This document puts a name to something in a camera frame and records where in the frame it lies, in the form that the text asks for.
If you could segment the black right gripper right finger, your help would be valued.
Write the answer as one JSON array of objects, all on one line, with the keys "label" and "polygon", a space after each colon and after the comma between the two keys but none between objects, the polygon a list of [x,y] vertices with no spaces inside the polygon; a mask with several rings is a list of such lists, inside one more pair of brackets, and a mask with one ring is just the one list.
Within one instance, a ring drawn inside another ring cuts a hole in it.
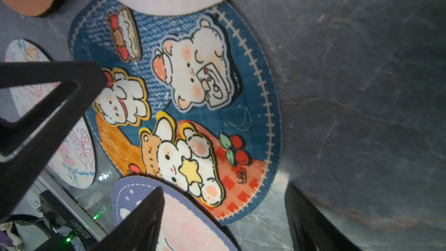
[{"label": "black right gripper right finger", "polygon": [[295,251],[358,251],[293,184],[285,192],[285,209]]}]

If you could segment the purple pink bunny coaster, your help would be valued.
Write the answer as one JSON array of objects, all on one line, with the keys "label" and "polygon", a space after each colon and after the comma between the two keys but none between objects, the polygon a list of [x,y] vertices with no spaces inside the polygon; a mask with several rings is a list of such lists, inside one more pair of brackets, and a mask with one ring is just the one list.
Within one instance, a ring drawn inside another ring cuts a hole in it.
[{"label": "purple pink bunny coaster", "polygon": [[154,178],[133,175],[113,187],[112,211],[120,224],[157,187],[165,205],[157,251],[237,251],[221,227],[180,191]]}]

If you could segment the blue bears coaster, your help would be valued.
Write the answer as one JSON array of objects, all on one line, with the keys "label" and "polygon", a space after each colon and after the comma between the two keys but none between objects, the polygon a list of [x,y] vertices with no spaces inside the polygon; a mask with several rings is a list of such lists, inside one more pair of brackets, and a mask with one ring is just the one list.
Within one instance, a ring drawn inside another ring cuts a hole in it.
[{"label": "blue bears coaster", "polygon": [[281,114],[267,58],[228,2],[183,16],[92,0],[68,46],[107,84],[86,121],[123,176],[173,185],[220,224],[265,198],[281,155]]}]

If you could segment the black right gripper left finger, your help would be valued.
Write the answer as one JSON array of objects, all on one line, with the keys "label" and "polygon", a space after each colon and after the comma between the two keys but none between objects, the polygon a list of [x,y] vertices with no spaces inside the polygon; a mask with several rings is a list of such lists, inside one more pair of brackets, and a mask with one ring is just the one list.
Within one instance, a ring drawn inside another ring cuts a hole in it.
[{"label": "black right gripper left finger", "polygon": [[93,250],[156,250],[164,205],[163,189],[157,187]]}]

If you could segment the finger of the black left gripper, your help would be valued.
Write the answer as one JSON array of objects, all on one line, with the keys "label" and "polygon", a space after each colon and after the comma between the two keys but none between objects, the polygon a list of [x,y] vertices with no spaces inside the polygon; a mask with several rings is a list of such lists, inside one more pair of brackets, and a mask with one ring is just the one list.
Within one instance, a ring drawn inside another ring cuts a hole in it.
[{"label": "finger of the black left gripper", "polygon": [[1,219],[21,201],[108,79],[98,63],[2,62],[1,88],[57,83],[16,122],[1,120]]}]

